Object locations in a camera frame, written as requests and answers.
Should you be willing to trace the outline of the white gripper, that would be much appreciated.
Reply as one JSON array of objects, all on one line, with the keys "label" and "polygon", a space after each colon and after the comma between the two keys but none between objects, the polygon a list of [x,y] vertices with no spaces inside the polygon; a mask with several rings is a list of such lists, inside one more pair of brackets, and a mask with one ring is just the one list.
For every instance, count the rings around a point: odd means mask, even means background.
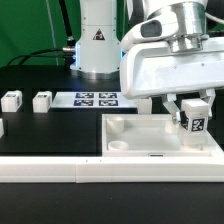
[{"label": "white gripper", "polygon": [[175,94],[201,90],[200,98],[209,105],[212,118],[214,89],[224,87],[224,37],[204,35],[199,40],[201,50],[172,52],[169,40],[178,30],[175,20],[150,19],[123,37],[121,92],[128,99],[163,95],[163,106],[177,124],[181,116]]}]

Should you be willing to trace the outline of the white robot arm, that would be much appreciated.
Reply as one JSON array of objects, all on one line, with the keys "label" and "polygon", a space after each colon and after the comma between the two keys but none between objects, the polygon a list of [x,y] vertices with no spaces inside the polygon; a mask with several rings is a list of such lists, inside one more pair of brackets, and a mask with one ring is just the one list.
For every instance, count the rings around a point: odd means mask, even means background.
[{"label": "white robot arm", "polygon": [[224,87],[224,37],[206,34],[208,0],[127,0],[130,31],[116,37],[116,0],[80,0],[81,38],[73,73],[87,79],[118,73],[128,99],[163,96],[179,111],[175,94]]}]

